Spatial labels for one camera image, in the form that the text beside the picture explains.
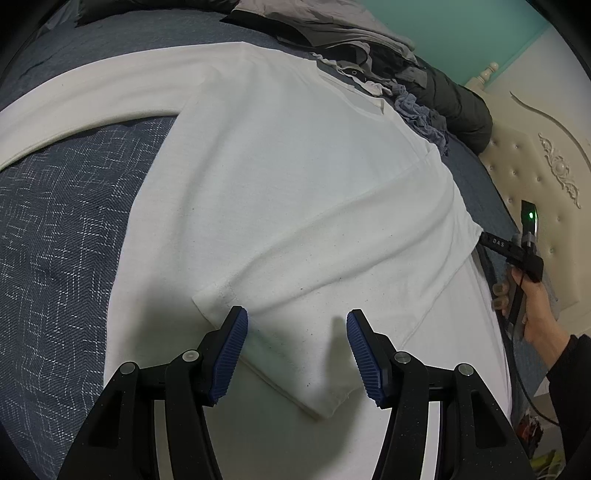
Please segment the black jacket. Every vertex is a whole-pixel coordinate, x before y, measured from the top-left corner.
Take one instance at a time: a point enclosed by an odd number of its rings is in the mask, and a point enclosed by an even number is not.
[[[558,480],[591,479],[591,339],[573,335],[547,378],[566,456]]]

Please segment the metal screw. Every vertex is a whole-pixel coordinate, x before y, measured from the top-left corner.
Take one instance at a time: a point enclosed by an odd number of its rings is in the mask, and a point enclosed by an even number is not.
[[[469,377],[470,375],[472,375],[474,373],[474,369],[472,368],[471,365],[468,364],[461,364],[458,368],[459,372],[466,376]]]
[[[409,354],[407,354],[406,352],[396,352],[396,354],[394,355],[394,359],[399,363],[399,364],[407,364],[410,362],[411,357]]]
[[[183,354],[183,360],[186,362],[194,362],[197,358],[199,358],[199,352],[196,350],[187,350]]]
[[[135,364],[133,362],[125,362],[123,365],[119,367],[119,371],[124,375],[130,374],[134,370]]]

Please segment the wall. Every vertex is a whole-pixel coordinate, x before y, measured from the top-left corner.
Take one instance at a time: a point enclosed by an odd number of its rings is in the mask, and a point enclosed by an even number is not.
[[[492,61],[502,70],[548,26],[526,0],[359,1],[461,85]]]
[[[526,92],[528,98],[539,98],[558,112],[558,120],[565,119],[578,130],[577,137],[581,134],[591,140],[591,80],[552,26],[494,78],[486,91],[504,96],[509,91],[518,96]]]

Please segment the cream tufted headboard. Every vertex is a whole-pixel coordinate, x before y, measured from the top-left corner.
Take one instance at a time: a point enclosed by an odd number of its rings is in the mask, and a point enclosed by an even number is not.
[[[562,113],[540,98],[484,91],[491,64],[466,87],[493,118],[491,141],[480,155],[515,223],[521,200],[536,204],[539,249],[560,299],[561,323],[578,334],[591,328],[591,145]]]

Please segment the blue gripper pad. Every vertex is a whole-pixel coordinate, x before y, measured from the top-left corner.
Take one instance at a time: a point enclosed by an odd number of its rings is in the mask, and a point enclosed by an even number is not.
[[[353,312],[347,315],[347,338],[367,395],[377,406],[383,404],[386,395],[382,389],[382,373],[371,347]]]
[[[220,349],[217,360],[213,364],[212,387],[209,390],[209,398],[214,404],[228,391],[247,333],[248,314],[245,309],[241,308]]]

